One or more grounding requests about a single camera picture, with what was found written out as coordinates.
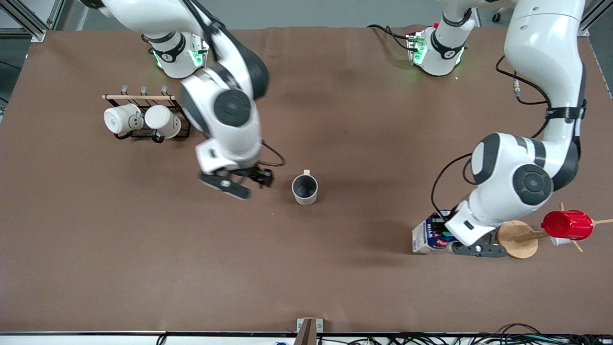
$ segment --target green indicator light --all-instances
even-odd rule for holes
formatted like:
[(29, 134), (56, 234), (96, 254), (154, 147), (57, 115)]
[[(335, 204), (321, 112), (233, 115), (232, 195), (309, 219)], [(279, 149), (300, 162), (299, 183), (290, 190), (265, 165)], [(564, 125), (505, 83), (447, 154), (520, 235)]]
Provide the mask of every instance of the green indicator light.
[(157, 62), (158, 62), (158, 67), (159, 67), (159, 68), (162, 68), (162, 64), (159, 62), (158, 54), (156, 54), (156, 52), (155, 52), (155, 51), (153, 52), (153, 56), (155, 56), (155, 61), (157, 61)]
[(191, 58), (194, 60), (194, 65), (196, 67), (202, 66), (202, 54), (199, 52), (194, 52), (192, 50), (189, 51), (191, 53)]
[(455, 61), (455, 64), (459, 64), (459, 63), (460, 63), (460, 58), (462, 57), (462, 53), (463, 53), (463, 52), (464, 52), (464, 48), (462, 48), (462, 49), (460, 50), (460, 52), (458, 53), (458, 58), (457, 58), (457, 60)]
[(421, 64), (424, 60), (424, 56), (425, 54), (428, 52), (426, 45), (422, 45), (421, 49), (419, 49), (416, 53), (415, 53), (415, 58), (413, 59), (413, 61), (416, 64)]

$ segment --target red mug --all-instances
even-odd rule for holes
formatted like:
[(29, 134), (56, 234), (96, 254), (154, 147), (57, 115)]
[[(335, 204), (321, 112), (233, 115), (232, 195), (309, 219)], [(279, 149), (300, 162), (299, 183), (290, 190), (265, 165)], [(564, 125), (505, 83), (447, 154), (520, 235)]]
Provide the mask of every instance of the red mug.
[(579, 210), (552, 211), (543, 219), (541, 228), (553, 237), (581, 241), (594, 230), (592, 218)]

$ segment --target table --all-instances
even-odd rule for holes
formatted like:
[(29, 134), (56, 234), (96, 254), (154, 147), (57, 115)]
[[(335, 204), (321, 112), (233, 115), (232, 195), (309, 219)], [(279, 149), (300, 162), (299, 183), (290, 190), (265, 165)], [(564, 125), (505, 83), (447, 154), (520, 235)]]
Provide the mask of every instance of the table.
[[(411, 32), (409, 27), (400, 32)], [(0, 126), (0, 330), (496, 331), (607, 333), (613, 230), (582, 243), (541, 240), (528, 260), (414, 255), (411, 230), (432, 213), (440, 169), (494, 131), (529, 136), (542, 106), (515, 101), (494, 71), (504, 30), (475, 29), (462, 63), (432, 77), (371, 29), (236, 31), (271, 84), (257, 105), (263, 137), (286, 158), (270, 190), (239, 201), (198, 181), (194, 146), (119, 141), (104, 93), (179, 85), (137, 33), (49, 32), (30, 48)], [(525, 219), (564, 201), (613, 213), (611, 100), (587, 38), (587, 117), (576, 180)], [(524, 87), (525, 100), (537, 100)], [(274, 159), (270, 153), (264, 158)], [(290, 190), (303, 169), (317, 203)], [(436, 199), (470, 192), (457, 165)]]

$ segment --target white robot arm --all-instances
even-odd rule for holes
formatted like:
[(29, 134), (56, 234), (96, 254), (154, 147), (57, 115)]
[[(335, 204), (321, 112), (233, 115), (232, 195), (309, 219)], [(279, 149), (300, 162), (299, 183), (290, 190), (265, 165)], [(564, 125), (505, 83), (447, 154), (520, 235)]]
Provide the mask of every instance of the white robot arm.
[[(204, 184), (244, 200), (251, 196), (242, 185), (245, 179), (271, 186), (272, 171), (259, 166), (262, 139), (254, 102), (266, 93), (268, 70), (255, 53), (197, 1), (82, 2), (143, 33), (164, 72), (183, 79), (184, 113), (195, 128), (210, 136), (196, 147)], [(194, 36), (209, 44), (216, 60), (210, 68), (200, 68), (202, 61), (194, 59), (200, 53)], [(233, 181), (232, 175), (240, 180)]]
[(504, 133), (474, 149), (478, 186), (445, 227), (466, 246), (503, 223), (539, 209), (577, 174), (585, 114), (585, 72), (577, 49), (584, 0), (519, 0), (506, 36), (511, 66), (537, 85), (548, 103), (543, 140)]
[(416, 33), (413, 64), (433, 76), (449, 74), (465, 49), (466, 39), (473, 30), (472, 8), (515, 7), (517, 0), (439, 0), (443, 15), (437, 27), (429, 26)]

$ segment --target white mug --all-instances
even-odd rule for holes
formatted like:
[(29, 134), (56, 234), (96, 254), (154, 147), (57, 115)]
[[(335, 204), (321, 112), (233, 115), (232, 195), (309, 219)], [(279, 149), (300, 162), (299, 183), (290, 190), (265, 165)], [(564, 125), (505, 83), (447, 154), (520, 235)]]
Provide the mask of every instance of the white mug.
[(301, 205), (308, 206), (313, 204), (317, 199), (317, 180), (311, 176), (311, 171), (304, 170), (302, 175), (298, 175), (292, 182), (292, 193), (296, 202)]
[(109, 131), (115, 134), (126, 134), (143, 128), (143, 117), (140, 115), (139, 107), (129, 103), (105, 110), (104, 123)]
[(565, 244), (571, 244), (573, 243), (570, 239), (568, 238), (557, 238), (557, 237), (552, 237), (551, 238), (551, 242), (554, 244), (554, 246), (563, 246)]
[(145, 123), (155, 135), (166, 139), (174, 138), (181, 130), (181, 120), (168, 107), (160, 104), (147, 110)]

